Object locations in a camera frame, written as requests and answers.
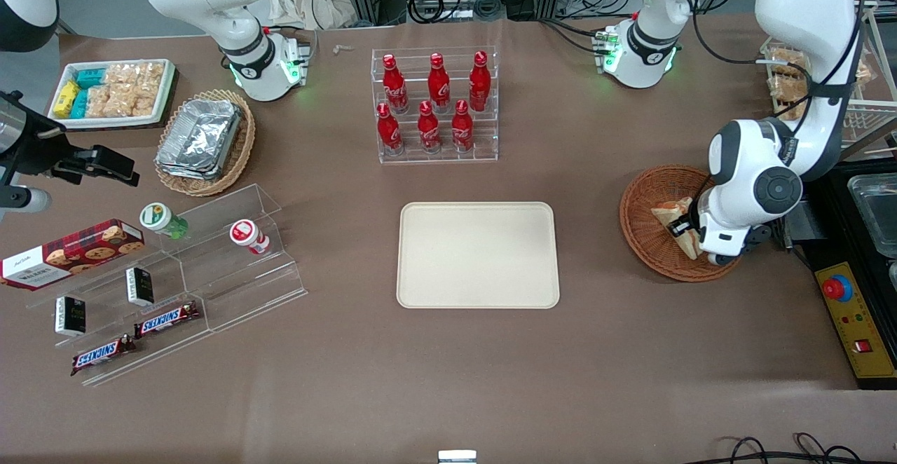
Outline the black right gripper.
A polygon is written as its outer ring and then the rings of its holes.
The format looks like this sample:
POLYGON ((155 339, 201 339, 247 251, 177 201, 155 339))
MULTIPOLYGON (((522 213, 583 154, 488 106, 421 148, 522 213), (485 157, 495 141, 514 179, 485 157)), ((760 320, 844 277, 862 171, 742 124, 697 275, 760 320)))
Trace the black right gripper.
POLYGON ((140 174, 131 158, 105 146, 89 151, 65 137, 61 123, 51 121, 20 103, 19 91, 1 94, 2 185, 10 186, 17 172, 47 174, 80 185, 84 177, 103 177, 137 187, 140 174))

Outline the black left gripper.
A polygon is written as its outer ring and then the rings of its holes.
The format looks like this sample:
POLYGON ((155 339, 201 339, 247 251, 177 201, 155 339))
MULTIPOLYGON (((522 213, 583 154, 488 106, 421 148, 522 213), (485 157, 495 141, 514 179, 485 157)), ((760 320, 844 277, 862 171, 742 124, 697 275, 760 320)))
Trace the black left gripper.
POLYGON ((691 215, 670 221, 669 232, 679 238, 697 230, 709 256, 741 256, 768 238, 765 224, 772 219, 769 185, 717 185, 699 196, 691 215))

